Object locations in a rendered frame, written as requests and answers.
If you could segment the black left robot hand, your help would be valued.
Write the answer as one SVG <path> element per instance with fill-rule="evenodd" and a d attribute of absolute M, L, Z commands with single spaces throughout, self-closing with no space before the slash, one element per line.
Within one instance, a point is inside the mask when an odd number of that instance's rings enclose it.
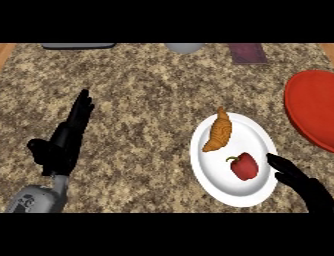
<path fill-rule="evenodd" d="M 71 107 L 66 120 L 57 125 L 50 140 L 31 139 L 26 147 L 34 162 L 43 167 L 41 175 L 68 176 L 75 168 L 83 134 L 94 108 L 88 90 L 83 89 Z"/>

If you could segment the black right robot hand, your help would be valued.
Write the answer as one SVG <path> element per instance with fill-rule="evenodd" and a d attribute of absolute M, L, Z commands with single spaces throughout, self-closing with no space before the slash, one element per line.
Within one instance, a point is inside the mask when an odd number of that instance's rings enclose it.
<path fill-rule="evenodd" d="M 276 170 L 275 178 L 297 192 L 307 211 L 316 214 L 334 214 L 334 198 L 319 180 L 310 178 L 283 157 L 267 153 L 266 158 Z"/>

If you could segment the red bell pepper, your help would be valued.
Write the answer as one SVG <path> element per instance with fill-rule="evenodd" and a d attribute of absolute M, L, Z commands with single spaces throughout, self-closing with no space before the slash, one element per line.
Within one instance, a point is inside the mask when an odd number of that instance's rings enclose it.
<path fill-rule="evenodd" d="M 252 179 L 258 174 L 258 165 L 252 156 L 244 152 L 238 156 L 230 156 L 226 158 L 230 162 L 230 170 L 236 177 L 246 181 Z"/>

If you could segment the red bowl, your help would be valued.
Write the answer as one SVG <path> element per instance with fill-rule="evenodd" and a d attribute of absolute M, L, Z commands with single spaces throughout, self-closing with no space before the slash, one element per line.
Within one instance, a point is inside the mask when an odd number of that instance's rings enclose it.
<path fill-rule="evenodd" d="M 291 76 L 283 90 L 283 108 L 301 136 L 334 153 L 334 73 L 301 71 Z"/>

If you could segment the orange croissant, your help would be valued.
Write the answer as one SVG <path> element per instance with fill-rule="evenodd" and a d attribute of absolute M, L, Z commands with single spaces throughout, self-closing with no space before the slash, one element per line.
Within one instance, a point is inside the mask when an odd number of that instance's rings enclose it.
<path fill-rule="evenodd" d="M 217 108 L 217 118 L 210 129 L 208 141 L 204 144 L 202 151 L 215 151 L 227 145 L 232 134 L 232 122 L 223 107 Z"/>

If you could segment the dark grey flat tray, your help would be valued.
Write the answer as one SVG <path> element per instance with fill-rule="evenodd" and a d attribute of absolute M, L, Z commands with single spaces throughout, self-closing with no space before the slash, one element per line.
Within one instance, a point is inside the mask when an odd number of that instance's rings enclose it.
<path fill-rule="evenodd" d="M 41 43 L 41 47 L 47 50 L 90 50 L 108 49 L 117 43 Z"/>

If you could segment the grey round cup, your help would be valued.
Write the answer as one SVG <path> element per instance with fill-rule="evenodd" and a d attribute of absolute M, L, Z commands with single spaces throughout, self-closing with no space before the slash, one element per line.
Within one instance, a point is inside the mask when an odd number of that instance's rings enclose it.
<path fill-rule="evenodd" d="M 204 43 L 165 43 L 165 47 L 179 54 L 190 54 L 204 47 Z"/>

